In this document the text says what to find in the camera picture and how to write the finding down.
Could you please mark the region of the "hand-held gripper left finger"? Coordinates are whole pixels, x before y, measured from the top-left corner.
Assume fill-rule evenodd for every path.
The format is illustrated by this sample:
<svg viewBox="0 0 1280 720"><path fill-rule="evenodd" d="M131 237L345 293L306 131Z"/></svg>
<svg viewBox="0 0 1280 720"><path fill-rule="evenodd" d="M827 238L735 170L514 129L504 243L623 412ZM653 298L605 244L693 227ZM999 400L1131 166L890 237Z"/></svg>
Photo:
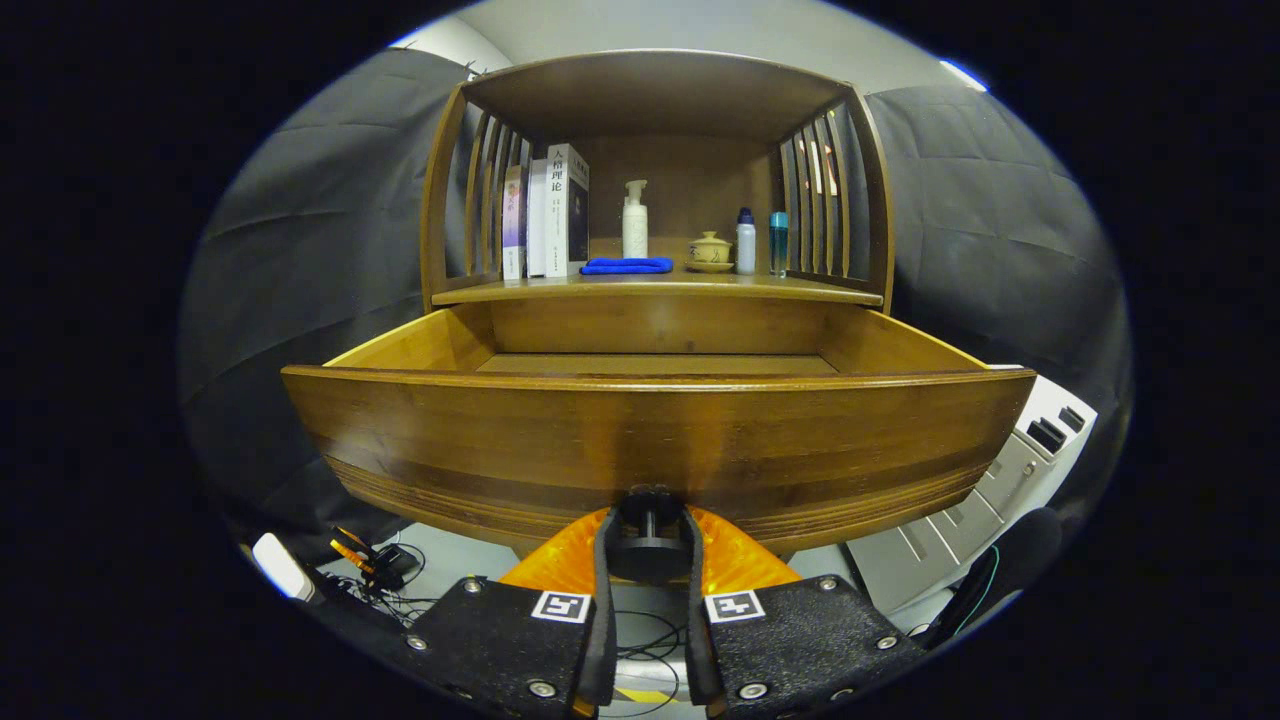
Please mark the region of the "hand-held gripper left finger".
<svg viewBox="0 0 1280 720"><path fill-rule="evenodd" d="M500 579L458 579L406 630L404 670L498 719L598 717L617 669L616 515L570 523Z"/></svg>

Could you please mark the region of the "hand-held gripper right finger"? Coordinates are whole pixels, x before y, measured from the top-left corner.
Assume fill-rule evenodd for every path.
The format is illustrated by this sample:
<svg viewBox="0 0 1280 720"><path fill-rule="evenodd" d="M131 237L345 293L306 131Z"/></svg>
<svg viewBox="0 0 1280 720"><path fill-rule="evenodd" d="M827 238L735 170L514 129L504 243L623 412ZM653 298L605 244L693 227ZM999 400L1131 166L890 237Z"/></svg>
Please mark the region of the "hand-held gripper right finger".
<svg viewBox="0 0 1280 720"><path fill-rule="evenodd" d="M842 577L800 577L704 509L684 510L684 534L687 692L709 719L810 719L925 659Z"/></svg>

